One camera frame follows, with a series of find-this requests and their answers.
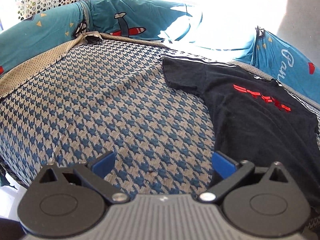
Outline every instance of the ribbed gray surface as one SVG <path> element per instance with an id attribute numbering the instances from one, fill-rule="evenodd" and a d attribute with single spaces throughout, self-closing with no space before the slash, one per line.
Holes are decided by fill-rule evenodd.
<path id="1" fill-rule="evenodd" d="M 38 240 L 27 236 L 25 240 Z M 92 230 L 69 240 L 252 240 L 231 227 L 215 205 L 201 204 L 190 195 L 137 195 L 110 208 Z M 302 240 L 294 235 L 283 239 Z"/>

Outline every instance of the blue and white houndstooth pattern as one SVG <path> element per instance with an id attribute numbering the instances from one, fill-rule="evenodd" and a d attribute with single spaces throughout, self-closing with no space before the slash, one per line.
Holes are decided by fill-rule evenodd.
<path id="1" fill-rule="evenodd" d="M 169 49 L 105 40 L 72 49 L 0 101 L 0 156 L 25 184 L 42 164 L 116 152 L 106 177 L 130 193 L 200 193 L 212 123 L 201 99 L 164 82 Z"/>

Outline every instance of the red print on t-shirt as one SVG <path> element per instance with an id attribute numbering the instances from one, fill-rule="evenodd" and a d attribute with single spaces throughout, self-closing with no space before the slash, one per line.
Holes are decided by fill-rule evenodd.
<path id="1" fill-rule="evenodd" d="M 266 97 L 266 96 L 260 94 L 259 92 L 253 92 L 253 91 L 251 91 L 251 90 L 248 90 L 248 89 L 243 88 L 243 87 L 239 87 L 239 86 L 237 86 L 237 85 L 233 85 L 233 87 L 234 87 L 236 90 L 238 90 L 238 91 L 240 91 L 240 92 L 242 92 L 242 93 L 250 93 L 254 98 L 261 97 L 266 103 L 271 103 L 271 102 L 273 102 L 273 103 L 275 104 L 275 106 L 279 108 L 279 110 L 284 109 L 286 112 L 291 111 L 291 108 L 290 108 L 290 107 L 287 107 L 287 106 L 281 104 L 281 103 L 280 103 L 277 99 L 275 99 L 275 98 Z"/>

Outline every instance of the screw head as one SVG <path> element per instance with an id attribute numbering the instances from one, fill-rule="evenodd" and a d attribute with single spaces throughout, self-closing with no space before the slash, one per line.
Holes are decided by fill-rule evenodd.
<path id="1" fill-rule="evenodd" d="M 204 192 L 199 195 L 199 198 L 204 202 L 211 202 L 216 199 L 216 195 L 211 192 Z"/>
<path id="2" fill-rule="evenodd" d="M 128 195 L 125 194 L 125 193 L 114 193 L 112 196 L 111 196 L 112 200 L 115 201 L 115 202 L 124 202 L 126 200 L 128 200 Z"/>

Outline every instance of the t-shirt sleeve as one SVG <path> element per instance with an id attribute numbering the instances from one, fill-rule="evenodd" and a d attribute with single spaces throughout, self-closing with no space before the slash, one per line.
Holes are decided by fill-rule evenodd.
<path id="1" fill-rule="evenodd" d="M 201 97 L 206 78 L 204 64 L 164 57 L 162 69 L 169 87 Z"/>

